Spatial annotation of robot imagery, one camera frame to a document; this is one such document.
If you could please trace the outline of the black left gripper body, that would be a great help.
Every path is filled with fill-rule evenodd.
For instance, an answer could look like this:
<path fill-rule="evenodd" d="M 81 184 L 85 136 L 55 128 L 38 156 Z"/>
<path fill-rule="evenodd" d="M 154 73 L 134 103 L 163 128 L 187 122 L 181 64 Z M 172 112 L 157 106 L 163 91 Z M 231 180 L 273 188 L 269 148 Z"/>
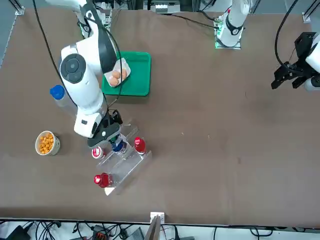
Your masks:
<path fill-rule="evenodd" d="M 294 41 L 297 61 L 290 64 L 288 67 L 292 73 L 312 73 L 313 68 L 306 62 L 309 56 L 314 38 L 317 36 L 316 32 L 302 32 L 300 36 Z"/>

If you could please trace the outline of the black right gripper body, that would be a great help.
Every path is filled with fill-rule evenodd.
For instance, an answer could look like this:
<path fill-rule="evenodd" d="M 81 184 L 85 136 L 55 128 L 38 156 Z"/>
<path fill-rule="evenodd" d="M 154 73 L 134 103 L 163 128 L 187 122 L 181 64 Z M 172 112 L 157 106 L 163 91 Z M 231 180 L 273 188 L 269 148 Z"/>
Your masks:
<path fill-rule="evenodd" d="M 120 134 L 121 131 L 121 118 L 118 117 L 105 117 L 92 138 L 87 139 L 87 145 L 89 148 L 93 148 L 99 145 L 103 141 L 109 141 L 113 137 Z"/>

